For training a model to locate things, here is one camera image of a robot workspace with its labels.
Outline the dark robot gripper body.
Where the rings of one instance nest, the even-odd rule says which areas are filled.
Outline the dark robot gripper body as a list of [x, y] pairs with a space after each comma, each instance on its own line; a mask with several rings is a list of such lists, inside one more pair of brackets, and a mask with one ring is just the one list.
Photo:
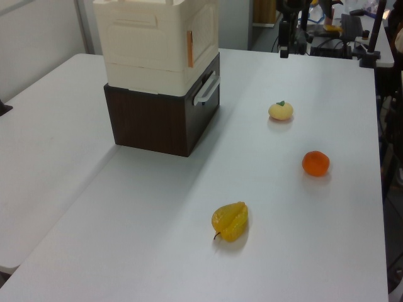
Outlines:
[[282, 19], [279, 24], [279, 47], [288, 47], [290, 40], [290, 22]]

